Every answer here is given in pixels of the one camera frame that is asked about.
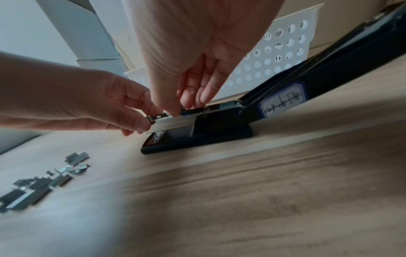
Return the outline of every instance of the white plastic basket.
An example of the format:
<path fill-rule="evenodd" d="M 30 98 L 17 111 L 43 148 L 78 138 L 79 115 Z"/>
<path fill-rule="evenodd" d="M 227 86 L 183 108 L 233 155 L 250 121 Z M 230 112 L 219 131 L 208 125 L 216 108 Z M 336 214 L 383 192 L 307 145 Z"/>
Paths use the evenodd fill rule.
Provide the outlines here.
<path fill-rule="evenodd" d="M 263 38 L 238 64 L 214 100 L 251 91 L 275 74 L 307 59 L 323 4 L 276 19 Z M 145 67 L 125 73 L 148 88 Z"/>

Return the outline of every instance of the heavy duty stapler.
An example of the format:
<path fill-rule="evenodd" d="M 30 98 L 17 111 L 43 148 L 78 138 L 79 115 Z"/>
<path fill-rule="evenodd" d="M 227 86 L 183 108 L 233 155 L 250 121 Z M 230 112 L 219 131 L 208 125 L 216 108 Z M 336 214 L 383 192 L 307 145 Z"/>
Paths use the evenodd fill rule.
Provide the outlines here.
<path fill-rule="evenodd" d="M 250 138 L 266 119 L 344 85 L 406 53 L 406 3 L 386 7 L 318 55 L 285 70 L 236 101 L 148 118 L 143 154 Z"/>

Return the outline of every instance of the human hand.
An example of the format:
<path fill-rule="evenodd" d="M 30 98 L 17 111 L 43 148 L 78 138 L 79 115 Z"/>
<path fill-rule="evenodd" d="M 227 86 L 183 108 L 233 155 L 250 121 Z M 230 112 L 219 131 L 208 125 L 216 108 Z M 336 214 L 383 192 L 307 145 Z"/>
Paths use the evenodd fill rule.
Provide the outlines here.
<path fill-rule="evenodd" d="M 284 0 L 123 0 L 153 102 L 177 116 L 204 107 L 264 35 Z"/>
<path fill-rule="evenodd" d="M 0 53 L 0 127 L 34 130 L 150 129 L 162 110 L 150 91 L 113 73 Z"/>

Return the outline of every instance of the wood grain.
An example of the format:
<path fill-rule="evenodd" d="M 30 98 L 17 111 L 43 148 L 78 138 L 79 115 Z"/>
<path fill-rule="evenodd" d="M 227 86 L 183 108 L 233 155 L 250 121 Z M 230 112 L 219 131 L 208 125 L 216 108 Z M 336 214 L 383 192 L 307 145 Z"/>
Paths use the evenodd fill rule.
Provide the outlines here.
<path fill-rule="evenodd" d="M 0 255 L 405 256 L 406 58 L 274 118 L 251 139 L 144 156 L 147 135 L 54 132 L 0 156 L 0 194 L 89 170 L 0 216 Z"/>

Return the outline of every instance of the handwritten label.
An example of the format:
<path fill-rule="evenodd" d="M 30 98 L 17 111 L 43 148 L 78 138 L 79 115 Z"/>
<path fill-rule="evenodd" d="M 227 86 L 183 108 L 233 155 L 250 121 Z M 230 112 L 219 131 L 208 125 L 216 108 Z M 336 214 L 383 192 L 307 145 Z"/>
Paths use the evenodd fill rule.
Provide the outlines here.
<path fill-rule="evenodd" d="M 262 101 L 260 109 L 265 117 L 289 110 L 307 101 L 304 91 L 302 84 L 294 83 Z"/>

